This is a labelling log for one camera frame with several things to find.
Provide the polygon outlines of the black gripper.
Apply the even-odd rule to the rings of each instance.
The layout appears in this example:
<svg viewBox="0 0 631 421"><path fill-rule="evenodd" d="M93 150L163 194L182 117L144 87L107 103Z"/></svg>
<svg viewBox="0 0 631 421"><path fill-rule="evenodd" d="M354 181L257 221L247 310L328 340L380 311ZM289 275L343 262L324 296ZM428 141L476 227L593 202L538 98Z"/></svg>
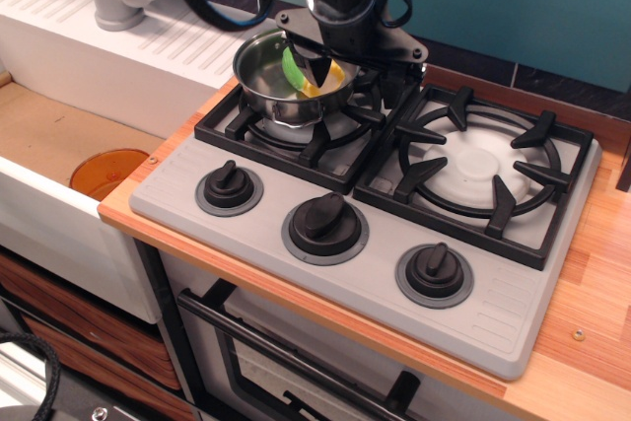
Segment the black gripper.
<svg viewBox="0 0 631 421"><path fill-rule="evenodd" d="M275 18L294 60L309 82L321 86L332 60L382 73L385 109L397 108L425 73L428 48L401 28L384 25L376 2L340 13L317 1Z"/></svg>

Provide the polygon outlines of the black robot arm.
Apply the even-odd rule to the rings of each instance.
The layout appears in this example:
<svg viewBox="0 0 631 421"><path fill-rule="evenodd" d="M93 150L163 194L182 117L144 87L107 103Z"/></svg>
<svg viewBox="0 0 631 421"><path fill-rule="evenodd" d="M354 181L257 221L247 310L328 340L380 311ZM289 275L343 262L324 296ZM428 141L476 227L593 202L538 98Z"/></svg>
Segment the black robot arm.
<svg viewBox="0 0 631 421"><path fill-rule="evenodd" d="M333 61L377 72L384 107L399 105L404 89L424 76L428 48L403 27L412 0L307 0L284 10L276 22L297 67L313 85L324 83Z"/></svg>

